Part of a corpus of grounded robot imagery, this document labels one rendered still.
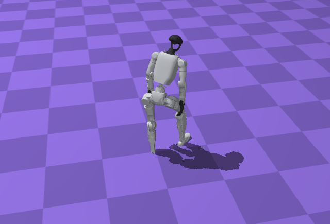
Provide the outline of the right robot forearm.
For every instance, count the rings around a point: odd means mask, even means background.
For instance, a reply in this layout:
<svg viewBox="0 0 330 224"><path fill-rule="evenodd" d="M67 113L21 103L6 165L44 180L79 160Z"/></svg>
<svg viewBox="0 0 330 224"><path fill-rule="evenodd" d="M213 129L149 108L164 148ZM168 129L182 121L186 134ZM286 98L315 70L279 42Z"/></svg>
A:
<svg viewBox="0 0 330 224"><path fill-rule="evenodd" d="M179 101L183 101L183 104L185 103L185 97L186 97L186 81L185 81L185 88L179 88Z"/></svg>

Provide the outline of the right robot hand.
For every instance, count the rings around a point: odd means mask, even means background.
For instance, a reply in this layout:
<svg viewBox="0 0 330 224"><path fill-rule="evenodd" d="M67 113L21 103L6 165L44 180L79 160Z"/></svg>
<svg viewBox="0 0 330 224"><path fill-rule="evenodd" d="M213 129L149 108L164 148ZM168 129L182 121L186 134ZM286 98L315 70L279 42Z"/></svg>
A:
<svg viewBox="0 0 330 224"><path fill-rule="evenodd" d="M183 101L181 100L181 101L179 102L179 105L180 105L180 112L177 113L177 116L180 116L180 115L182 114L182 111L183 111L183 109L184 109L184 105L185 105L185 103L183 104Z"/></svg>

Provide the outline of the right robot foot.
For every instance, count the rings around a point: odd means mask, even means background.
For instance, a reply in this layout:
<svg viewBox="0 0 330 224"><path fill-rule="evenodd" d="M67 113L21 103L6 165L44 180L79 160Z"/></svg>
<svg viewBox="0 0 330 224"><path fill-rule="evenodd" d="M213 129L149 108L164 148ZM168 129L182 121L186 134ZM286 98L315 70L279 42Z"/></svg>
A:
<svg viewBox="0 0 330 224"><path fill-rule="evenodd" d="M185 133L185 139L182 142L182 140L179 140L178 146L182 146L185 142L187 142L190 139L190 133Z"/></svg>

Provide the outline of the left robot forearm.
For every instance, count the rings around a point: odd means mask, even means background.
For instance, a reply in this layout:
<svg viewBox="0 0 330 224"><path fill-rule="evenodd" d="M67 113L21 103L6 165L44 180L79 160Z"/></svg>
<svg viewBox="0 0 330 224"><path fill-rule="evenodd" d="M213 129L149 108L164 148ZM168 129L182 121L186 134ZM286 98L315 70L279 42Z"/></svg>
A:
<svg viewBox="0 0 330 224"><path fill-rule="evenodd" d="M154 91L153 78L150 78L149 76L146 75L146 80L147 80L147 88L152 93L152 91Z"/></svg>

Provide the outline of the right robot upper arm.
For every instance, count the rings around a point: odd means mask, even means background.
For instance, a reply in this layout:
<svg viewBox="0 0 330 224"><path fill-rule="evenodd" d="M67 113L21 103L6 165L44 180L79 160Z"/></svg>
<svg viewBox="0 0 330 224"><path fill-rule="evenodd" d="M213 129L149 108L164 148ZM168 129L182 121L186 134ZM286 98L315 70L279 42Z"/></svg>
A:
<svg viewBox="0 0 330 224"><path fill-rule="evenodd" d="M187 62L181 58L178 58L177 65L179 67L179 77L180 77L180 81L178 81L178 86L180 88L185 88Z"/></svg>

